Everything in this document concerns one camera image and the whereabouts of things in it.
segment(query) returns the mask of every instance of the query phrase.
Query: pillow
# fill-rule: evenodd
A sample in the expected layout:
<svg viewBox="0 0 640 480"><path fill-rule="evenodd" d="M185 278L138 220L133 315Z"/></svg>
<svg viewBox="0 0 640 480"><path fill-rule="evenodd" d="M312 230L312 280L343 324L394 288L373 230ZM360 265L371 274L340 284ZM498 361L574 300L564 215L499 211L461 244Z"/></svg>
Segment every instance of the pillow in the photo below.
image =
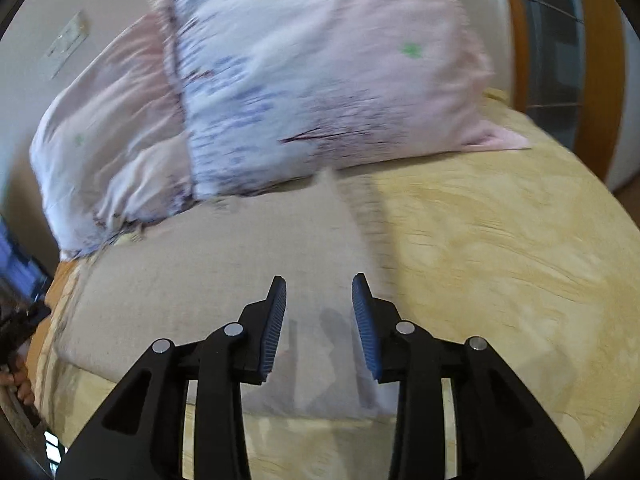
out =
<svg viewBox="0 0 640 480"><path fill-rule="evenodd" d="M321 166L527 145L479 115L492 72L458 0L151 2L197 199Z"/></svg>
<svg viewBox="0 0 640 480"><path fill-rule="evenodd" d="M188 202L187 134L162 62L151 13L121 33L40 121L31 165L63 259Z"/></svg>

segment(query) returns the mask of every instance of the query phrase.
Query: electrical outlet plate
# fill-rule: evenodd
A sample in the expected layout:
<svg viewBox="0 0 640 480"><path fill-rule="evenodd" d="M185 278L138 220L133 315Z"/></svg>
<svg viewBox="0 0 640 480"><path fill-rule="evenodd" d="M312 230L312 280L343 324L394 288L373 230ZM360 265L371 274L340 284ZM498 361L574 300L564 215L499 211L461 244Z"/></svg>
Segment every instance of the electrical outlet plate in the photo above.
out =
<svg viewBox="0 0 640 480"><path fill-rule="evenodd" d="M53 79L56 76L69 56L86 39L87 34L87 22L84 14L80 11L60 31L58 37L42 57L42 69L48 79Z"/></svg>

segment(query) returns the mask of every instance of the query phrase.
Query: white wall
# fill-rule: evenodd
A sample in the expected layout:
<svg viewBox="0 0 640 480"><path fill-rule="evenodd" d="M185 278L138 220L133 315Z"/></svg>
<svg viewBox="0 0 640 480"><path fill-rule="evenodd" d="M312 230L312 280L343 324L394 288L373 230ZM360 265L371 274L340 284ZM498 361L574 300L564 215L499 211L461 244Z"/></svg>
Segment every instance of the white wall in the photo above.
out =
<svg viewBox="0 0 640 480"><path fill-rule="evenodd" d="M626 46L626 88L620 136L607 174L615 190L640 171L640 39L623 14Z"/></svg>
<svg viewBox="0 0 640 480"><path fill-rule="evenodd" d="M460 1L494 63L495 75L490 85L511 95L514 54L509 0Z"/></svg>

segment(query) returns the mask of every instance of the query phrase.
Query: yellow bedspread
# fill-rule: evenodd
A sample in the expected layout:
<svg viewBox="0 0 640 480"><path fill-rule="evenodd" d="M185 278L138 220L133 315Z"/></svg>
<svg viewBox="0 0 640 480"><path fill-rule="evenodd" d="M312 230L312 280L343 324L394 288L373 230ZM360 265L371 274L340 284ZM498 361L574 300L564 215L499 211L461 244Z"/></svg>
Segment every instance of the yellow bedspread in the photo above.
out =
<svg viewBox="0 0 640 480"><path fill-rule="evenodd" d="M640 232L571 153L495 97L485 114L531 150L367 169L393 242L398 307L439 338L485 336L590 473L640 399ZM112 386L45 342L36 390L67 445ZM188 436L191 406L186 426ZM246 416L245 427L255 479L386 478L391 423Z"/></svg>

